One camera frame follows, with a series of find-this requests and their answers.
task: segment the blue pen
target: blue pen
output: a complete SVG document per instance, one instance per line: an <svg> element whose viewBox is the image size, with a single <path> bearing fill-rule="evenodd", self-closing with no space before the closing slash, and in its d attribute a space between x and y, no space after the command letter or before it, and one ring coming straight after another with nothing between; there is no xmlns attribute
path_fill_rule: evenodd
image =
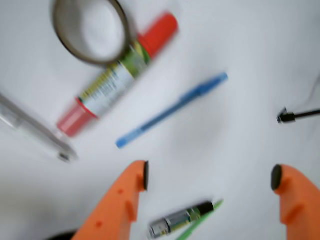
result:
<svg viewBox="0 0 320 240"><path fill-rule="evenodd" d="M116 141L116 145L118 148L123 148L133 140L140 137L142 134L144 134L146 131L154 127L156 124L161 122L162 120L166 119L170 115L174 114L179 109L183 108L187 104L191 103L193 100L197 99L198 97L201 97L203 95L208 94L211 90L216 88L218 85L220 85L222 82L228 79L228 75L224 72L212 80L205 82L203 84L200 84L196 88L189 91L187 94L185 94L183 97L181 97L180 101L170 107L165 112L161 113L159 116L155 117L151 121L145 123L141 127L137 128L136 130L133 130L132 132L128 133L127 135L121 137L118 141Z"/></svg>

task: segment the roll of tape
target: roll of tape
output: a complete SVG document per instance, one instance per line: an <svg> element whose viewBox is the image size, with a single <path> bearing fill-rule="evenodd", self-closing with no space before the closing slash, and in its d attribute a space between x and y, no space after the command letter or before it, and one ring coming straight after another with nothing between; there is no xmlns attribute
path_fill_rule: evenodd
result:
<svg viewBox="0 0 320 240"><path fill-rule="evenodd" d="M75 46L69 41L69 39L66 36L66 32L64 31L63 23L60 21L61 12L63 11L63 4L66 0L55 0L55 3L53 5L53 25L55 32L60 39L61 43L65 46L65 48L76 58L95 65L108 65L116 62L118 59L120 59L127 51L127 49L130 46L130 43L132 41L131 35L130 35L130 28L128 23L128 18L125 14L125 11L123 10L121 4L117 0L106 0L108 1L116 10L121 23L123 25L124 29L124 41L121 47L121 51L114 56L113 58L110 58L108 60L99 60L95 59L93 57L89 57L82 52L80 52L78 49L75 48Z"/></svg>

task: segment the marker label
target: marker label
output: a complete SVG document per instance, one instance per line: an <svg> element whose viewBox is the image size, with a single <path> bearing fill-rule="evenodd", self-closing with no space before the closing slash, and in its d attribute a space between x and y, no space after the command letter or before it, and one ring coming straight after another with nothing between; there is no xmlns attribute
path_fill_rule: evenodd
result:
<svg viewBox="0 0 320 240"><path fill-rule="evenodd" d="M135 77L147 68L149 62L147 51L135 41L123 59L108 66L106 71L82 92L78 97L79 101L96 117L101 117L134 83Z"/></svg>

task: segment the red marker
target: red marker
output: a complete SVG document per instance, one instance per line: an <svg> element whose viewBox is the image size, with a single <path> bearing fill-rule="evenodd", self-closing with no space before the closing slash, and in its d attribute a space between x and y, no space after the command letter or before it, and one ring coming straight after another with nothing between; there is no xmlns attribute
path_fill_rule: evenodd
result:
<svg viewBox="0 0 320 240"><path fill-rule="evenodd" d="M58 128L73 137L90 121L107 113L177 30L177 20L171 13L162 16L145 35L139 36L132 43L130 50L121 60L108 66L107 70L76 98L76 104L58 122Z"/></svg>

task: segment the white surface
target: white surface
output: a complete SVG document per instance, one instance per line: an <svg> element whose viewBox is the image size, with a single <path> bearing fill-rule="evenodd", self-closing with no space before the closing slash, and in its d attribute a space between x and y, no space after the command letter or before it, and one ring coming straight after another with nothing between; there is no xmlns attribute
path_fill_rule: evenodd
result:
<svg viewBox="0 0 320 240"><path fill-rule="evenodd" d="M102 70L61 45L50 4L1 1L0 86L54 125ZM170 4L127 5L142 30ZM180 34L105 119L73 140L78 162L46 159L1 134L1 239L41 240L80 226L135 160L150 161L150 184L140 195L131 240L142 239L154 218L211 196L223 197L224 205L190 240L286 239L271 171L290 164L320 186L320 120L279 125L276 116L308 98L320 72L320 1L178 5ZM223 70L226 84L123 150L116 148L118 137Z"/></svg>

